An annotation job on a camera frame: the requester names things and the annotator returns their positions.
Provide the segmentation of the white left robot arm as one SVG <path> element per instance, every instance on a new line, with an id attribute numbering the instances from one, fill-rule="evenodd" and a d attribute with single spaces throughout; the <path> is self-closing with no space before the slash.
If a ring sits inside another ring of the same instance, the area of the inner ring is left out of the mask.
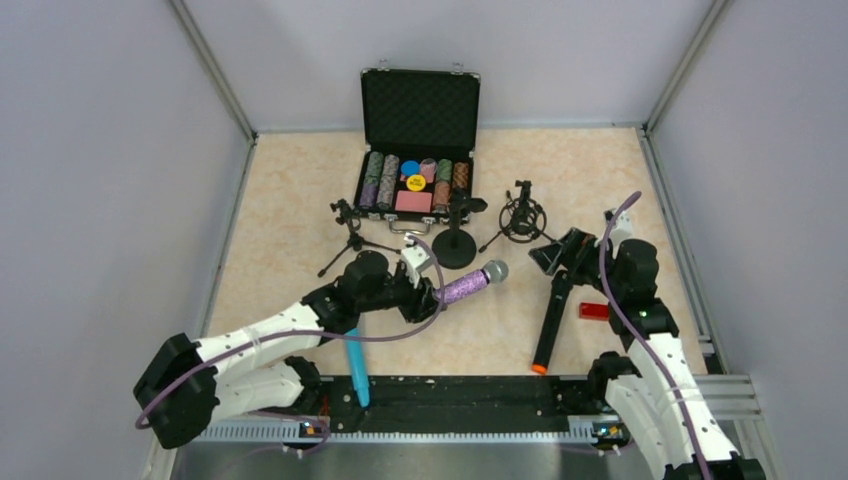
<path id="1" fill-rule="evenodd" d="M 132 389 L 141 409 L 136 429 L 152 430 L 163 448 L 175 449 L 230 417 L 267 408 L 300 413 L 320 382 L 300 352 L 358 340 L 361 317 L 374 311 L 432 321 L 440 296 L 423 273 L 434 260 L 413 245 L 391 268 L 382 254 L 365 251 L 335 280 L 264 320 L 214 337 L 171 336 Z"/>

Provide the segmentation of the round base clamp stand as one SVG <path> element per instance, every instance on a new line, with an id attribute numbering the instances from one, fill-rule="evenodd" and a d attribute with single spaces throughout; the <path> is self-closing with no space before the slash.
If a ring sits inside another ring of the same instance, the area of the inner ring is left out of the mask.
<path id="1" fill-rule="evenodd" d="M 461 228 L 462 219 L 471 213 L 486 211 L 488 203 L 473 197 L 465 190 L 454 187 L 448 204 L 449 227 L 439 233 L 431 249 L 441 267 L 459 270 L 471 264 L 476 257 L 477 246 L 471 234 Z"/>

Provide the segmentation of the purple glitter microphone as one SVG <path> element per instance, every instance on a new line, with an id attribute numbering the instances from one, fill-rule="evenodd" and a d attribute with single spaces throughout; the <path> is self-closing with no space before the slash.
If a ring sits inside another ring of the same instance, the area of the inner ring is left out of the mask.
<path id="1" fill-rule="evenodd" d="M 437 289 L 433 296 L 444 305 L 451 305 L 486 289 L 491 284 L 504 282 L 509 276 L 509 266 L 503 260 L 494 259 L 486 262 L 480 269 Z"/>

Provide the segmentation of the shock mount tripod stand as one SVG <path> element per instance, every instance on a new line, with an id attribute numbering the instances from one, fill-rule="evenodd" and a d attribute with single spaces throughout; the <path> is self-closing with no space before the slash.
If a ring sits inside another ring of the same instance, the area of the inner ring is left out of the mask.
<path id="1" fill-rule="evenodd" d="M 532 198 L 532 182 L 516 180 L 515 186 L 520 189 L 518 196 L 514 197 L 510 190 L 506 191 L 507 202 L 498 215 L 498 231 L 478 248 L 479 253 L 484 253 L 501 237 L 516 244 L 529 244 L 539 238 L 553 241 L 553 238 L 546 233 L 547 212 Z"/>

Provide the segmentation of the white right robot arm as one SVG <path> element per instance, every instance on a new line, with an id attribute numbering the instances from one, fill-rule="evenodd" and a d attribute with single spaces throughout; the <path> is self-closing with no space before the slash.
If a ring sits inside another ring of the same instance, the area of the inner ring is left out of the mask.
<path id="1" fill-rule="evenodd" d="M 719 426 L 685 358 L 678 326 L 657 295 L 656 247 L 619 245 L 573 228 L 529 257 L 551 277 L 546 317 L 533 359 L 543 374 L 571 290 L 590 286 L 608 300 L 609 325 L 624 354 L 604 352 L 587 380 L 620 418 L 656 479 L 763 479 Z"/>

